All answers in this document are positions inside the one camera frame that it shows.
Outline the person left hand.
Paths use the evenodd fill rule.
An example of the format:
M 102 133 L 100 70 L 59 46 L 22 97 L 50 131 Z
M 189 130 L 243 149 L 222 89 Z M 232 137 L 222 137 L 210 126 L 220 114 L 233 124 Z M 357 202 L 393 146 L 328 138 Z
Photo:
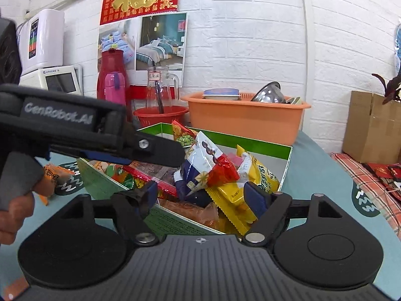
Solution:
M 53 195 L 55 189 L 54 182 L 44 177 L 34 187 L 23 196 L 14 198 L 9 203 L 7 211 L 1 211 L 0 215 L 0 241 L 2 245 L 11 245 L 22 227 L 25 219 L 31 217 L 34 212 L 35 200 L 33 192 L 45 197 Z

